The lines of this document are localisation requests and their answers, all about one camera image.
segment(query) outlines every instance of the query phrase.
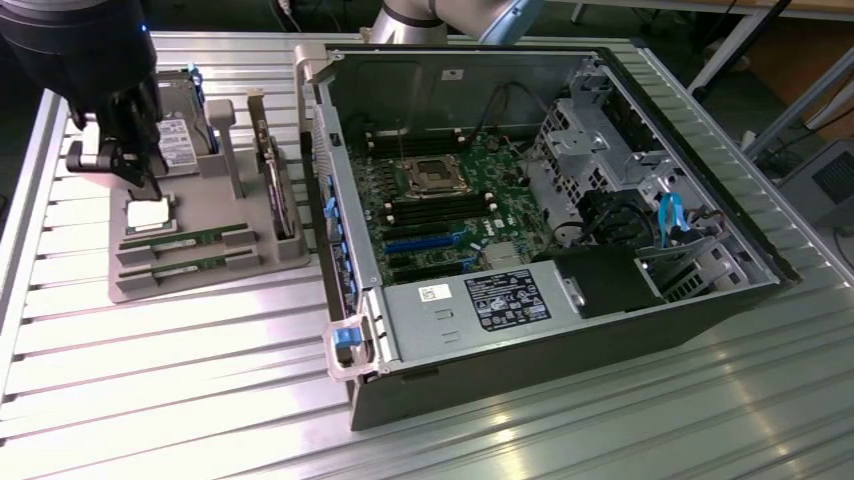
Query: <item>hard drive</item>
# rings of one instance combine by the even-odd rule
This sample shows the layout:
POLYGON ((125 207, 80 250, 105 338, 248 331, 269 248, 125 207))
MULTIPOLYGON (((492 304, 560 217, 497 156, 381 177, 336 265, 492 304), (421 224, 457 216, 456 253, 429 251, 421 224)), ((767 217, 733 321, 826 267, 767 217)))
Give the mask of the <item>hard drive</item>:
POLYGON ((216 153, 216 137, 204 115, 201 75, 192 67, 157 73, 162 121, 160 151, 169 166, 166 176, 197 172, 196 158, 216 153))

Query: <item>green circuit board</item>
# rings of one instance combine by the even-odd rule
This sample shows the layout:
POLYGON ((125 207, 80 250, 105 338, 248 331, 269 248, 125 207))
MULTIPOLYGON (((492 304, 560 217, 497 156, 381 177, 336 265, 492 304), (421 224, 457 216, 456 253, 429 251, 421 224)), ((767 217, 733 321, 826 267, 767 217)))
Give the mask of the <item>green circuit board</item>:
MULTIPOLYGON (((461 266, 461 270, 452 274, 488 270, 491 267, 483 249, 491 244, 512 242, 520 263, 528 263, 533 254, 543 249, 549 232, 533 195, 528 187, 519 184, 519 174, 523 172, 517 168, 519 163, 509 145, 496 136, 480 133, 471 146, 455 154, 453 158, 469 193, 483 195, 483 192, 489 192, 497 208, 485 216, 441 222, 453 236, 452 245, 404 253, 385 253, 388 243, 399 240, 384 240, 384 233, 400 227, 388 224, 384 206, 389 201, 417 201, 412 198, 411 179, 401 165, 409 159, 417 160, 419 156, 403 159, 353 158, 353 175, 384 285, 408 283, 395 278, 395 272, 400 270, 411 271, 441 265, 461 266)), ((424 235, 403 241, 443 235, 447 234, 424 235)))

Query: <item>label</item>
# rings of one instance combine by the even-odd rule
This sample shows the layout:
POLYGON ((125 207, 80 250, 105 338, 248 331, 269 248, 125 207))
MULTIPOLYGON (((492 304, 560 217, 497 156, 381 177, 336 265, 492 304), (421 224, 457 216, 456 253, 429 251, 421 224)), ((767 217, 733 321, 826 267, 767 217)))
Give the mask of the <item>label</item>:
POLYGON ((160 152, 169 167, 192 165, 196 163, 196 150, 186 131, 182 118, 162 120, 157 125, 160 130, 160 152))
POLYGON ((441 80, 461 80, 464 72, 465 71, 463 69, 441 70, 441 80))
POLYGON ((480 327, 487 332, 551 318, 529 270, 465 280, 480 327))
POLYGON ((429 287, 421 287, 417 289, 417 294, 421 297, 421 302, 432 302, 433 300, 441 300, 451 298, 451 289, 448 284, 431 285, 429 287))

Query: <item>ram module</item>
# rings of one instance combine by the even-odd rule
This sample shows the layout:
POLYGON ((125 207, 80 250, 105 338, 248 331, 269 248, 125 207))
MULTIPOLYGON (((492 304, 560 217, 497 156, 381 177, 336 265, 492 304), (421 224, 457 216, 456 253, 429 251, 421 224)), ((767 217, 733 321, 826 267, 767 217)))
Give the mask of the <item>ram module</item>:
POLYGON ((173 233, 170 235, 162 235, 161 237, 124 242, 118 245, 118 250, 150 247, 154 252, 166 252, 181 248, 212 245, 222 241, 224 233, 234 232, 245 228, 249 228, 245 223, 237 223, 234 225, 196 230, 193 232, 173 233))
POLYGON ((144 275, 146 273, 153 275, 154 278, 165 278, 173 275, 181 275, 184 273, 204 272, 206 270, 213 270, 214 268, 224 267, 226 265, 226 260, 229 258, 238 257, 240 255, 245 255, 246 253, 252 253, 252 250, 245 249, 236 252, 224 253, 221 255, 214 255, 212 257, 198 258, 194 260, 188 260, 185 262, 173 263, 170 265, 161 265, 157 267, 142 268, 129 272, 121 272, 118 273, 118 278, 126 278, 134 275, 144 275))

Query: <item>power supply label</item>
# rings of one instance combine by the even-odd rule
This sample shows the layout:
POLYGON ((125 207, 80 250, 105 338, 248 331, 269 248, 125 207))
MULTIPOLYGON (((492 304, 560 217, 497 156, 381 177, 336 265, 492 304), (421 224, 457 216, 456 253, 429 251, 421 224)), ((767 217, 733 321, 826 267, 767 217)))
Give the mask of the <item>power supply label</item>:
POLYGON ((465 280, 477 321, 487 332, 551 318, 529 270, 465 280))

